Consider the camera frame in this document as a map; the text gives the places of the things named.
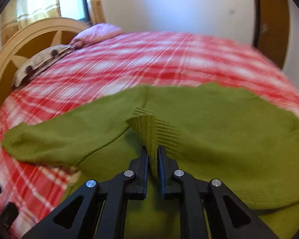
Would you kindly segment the pink pillow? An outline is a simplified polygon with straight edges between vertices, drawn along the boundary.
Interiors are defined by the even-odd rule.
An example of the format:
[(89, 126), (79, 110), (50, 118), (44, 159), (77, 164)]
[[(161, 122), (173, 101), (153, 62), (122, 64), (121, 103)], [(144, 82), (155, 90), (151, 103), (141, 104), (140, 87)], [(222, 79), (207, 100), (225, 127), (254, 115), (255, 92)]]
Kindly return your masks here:
[(84, 31), (81, 31), (70, 41), (69, 45), (77, 49), (83, 48), (85, 46), (91, 46), (114, 38), (124, 33), (125, 32), (122, 30), (122, 28), (116, 25), (99, 23)]

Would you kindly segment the window with dark frame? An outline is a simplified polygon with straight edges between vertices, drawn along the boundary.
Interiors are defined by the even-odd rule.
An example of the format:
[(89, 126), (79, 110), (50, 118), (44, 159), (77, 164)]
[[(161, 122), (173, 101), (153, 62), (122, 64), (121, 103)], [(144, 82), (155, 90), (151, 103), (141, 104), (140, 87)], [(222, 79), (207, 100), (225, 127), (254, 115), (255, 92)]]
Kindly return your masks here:
[(64, 18), (89, 22), (89, 10), (87, 0), (59, 0), (60, 12)]

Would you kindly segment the yellow curtain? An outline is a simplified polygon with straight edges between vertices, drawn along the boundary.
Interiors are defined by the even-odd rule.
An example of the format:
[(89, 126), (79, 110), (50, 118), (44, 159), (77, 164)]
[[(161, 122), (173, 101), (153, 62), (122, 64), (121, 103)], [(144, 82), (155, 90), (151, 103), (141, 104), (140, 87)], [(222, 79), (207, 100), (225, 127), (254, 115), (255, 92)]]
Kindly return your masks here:
[[(88, 23), (106, 22), (101, 0), (87, 0), (87, 6)], [(36, 21), (55, 17), (62, 17), (59, 0), (10, 0), (1, 13), (1, 43)]]

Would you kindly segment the red white plaid bedspread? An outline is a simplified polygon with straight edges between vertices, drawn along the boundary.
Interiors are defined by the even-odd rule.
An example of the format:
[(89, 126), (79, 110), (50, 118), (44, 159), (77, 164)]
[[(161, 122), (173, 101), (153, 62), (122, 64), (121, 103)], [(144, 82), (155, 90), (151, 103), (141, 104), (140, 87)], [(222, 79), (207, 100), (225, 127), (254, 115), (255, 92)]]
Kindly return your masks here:
[(80, 178), (75, 167), (22, 162), (2, 147), (5, 133), (36, 125), (96, 99), (137, 86), (244, 88), (299, 118), (299, 92), (257, 50), (230, 40), (176, 32), (128, 33), (76, 50), (0, 108), (0, 210), (19, 209), (12, 237), (21, 238), (48, 215)]

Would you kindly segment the wooden bed headboard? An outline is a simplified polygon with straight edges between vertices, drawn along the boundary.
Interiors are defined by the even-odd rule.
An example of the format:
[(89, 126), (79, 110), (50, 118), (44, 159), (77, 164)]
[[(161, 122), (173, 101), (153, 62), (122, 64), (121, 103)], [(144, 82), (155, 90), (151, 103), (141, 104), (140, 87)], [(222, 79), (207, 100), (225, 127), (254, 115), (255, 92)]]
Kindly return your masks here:
[(12, 92), (17, 69), (31, 57), (50, 46), (69, 44), (90, 25), (70, 18), (46, 18), (14, 34), (0, 50), (0, 107)]

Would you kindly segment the patterned beige pillow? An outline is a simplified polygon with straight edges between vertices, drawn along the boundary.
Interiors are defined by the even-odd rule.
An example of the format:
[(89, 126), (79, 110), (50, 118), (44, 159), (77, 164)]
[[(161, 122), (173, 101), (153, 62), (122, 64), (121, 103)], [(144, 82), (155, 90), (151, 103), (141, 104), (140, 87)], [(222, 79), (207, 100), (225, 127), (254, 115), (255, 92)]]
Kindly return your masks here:
[(73, 46), (61, 44), (40, 51), (15, 72), (12, 87), (17, 88), (27, 81), (32, 81), (73, 50)]

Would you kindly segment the brown wooden door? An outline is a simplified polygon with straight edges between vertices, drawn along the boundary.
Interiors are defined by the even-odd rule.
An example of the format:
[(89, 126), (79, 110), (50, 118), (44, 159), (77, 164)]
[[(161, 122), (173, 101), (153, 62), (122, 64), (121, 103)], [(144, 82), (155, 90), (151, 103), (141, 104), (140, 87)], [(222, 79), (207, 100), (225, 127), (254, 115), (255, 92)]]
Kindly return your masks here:
[(288, 0), (254, 0), (256, 24), (253, 46), (284, 67), (289, 41)]

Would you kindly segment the green striped knit sweater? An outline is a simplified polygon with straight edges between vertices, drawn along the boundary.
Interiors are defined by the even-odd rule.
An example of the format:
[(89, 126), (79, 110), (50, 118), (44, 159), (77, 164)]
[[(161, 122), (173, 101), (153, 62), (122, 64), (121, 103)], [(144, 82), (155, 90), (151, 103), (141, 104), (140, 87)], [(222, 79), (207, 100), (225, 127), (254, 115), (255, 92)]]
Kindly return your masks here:
[(22, 162), (75, 167), (85, 181), (124, 171), (145, 146), (149, 193), (130, 202), (126, 238), (175, 238), (178, 206), (159, 197), (156, 151), (200, 180), (220, 179), (280, 238), (299, 229), (299, 118), (244, 88), (137, 86), (51, 120), (8, 130), (1, 142)]

